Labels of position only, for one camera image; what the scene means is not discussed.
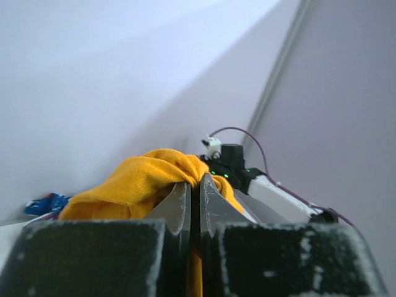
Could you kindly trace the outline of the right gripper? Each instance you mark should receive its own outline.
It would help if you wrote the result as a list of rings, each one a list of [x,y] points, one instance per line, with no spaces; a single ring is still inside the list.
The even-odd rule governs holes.
[[[225,178],[235,189],[245,188],[247,179],[242,145],[221,144],[219,149],[202,154],[199,159],[208,166],[213,176]]]

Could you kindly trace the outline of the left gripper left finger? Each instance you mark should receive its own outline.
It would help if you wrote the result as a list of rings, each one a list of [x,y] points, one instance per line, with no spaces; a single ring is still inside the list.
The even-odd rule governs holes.
[[[140,220],[29,223],[1,272],[1,295],[185,296],[190,229],[187,183]]]

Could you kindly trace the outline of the yellow cloth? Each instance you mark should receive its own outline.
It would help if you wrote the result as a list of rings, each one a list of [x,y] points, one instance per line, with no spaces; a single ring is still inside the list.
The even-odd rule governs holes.
[[[103,184],[72,197],[61,211],[59,220],[141,219],[171,192],[174,184],[186,182],[192,188],[199,187],[206,173],[210,173],[208,165],[197,156],[170,148],[130,157]],[[243,208],[235,199],[233,188],[226,178],[215,175],[213,181],[225,200],[242,213]],[[201,256],[197,248],[192,248],[191,252],[190,296],[204,296]],[[128,276],[122,274],[120,269],[102,271],[99,280],[104,284],[95,285],[95,292],[116,296],[115,289],[109,288],[110,277],[115,277],[113,287],[124,287],[124,294],[137,296],[133,293],[134,289],[126,288]]]

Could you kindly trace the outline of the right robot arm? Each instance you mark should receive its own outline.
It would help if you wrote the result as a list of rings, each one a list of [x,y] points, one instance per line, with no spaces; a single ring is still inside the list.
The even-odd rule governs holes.
[[[234,189],[262,202],[287,222],[338,222],[338,216],[332,210],[322,210],[315,204],[304,202],[276,185],[267,173],[247,168],[242,145],[223,144],[215,137],[201,142],[206,152],[200,159],[212,175],[224,177]]]

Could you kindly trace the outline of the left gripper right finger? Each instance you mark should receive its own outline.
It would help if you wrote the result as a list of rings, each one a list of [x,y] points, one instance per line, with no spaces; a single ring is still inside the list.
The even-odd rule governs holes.
[[[199,188],[204,296],[387,296],[363,237],[338,223],[256,224]]]

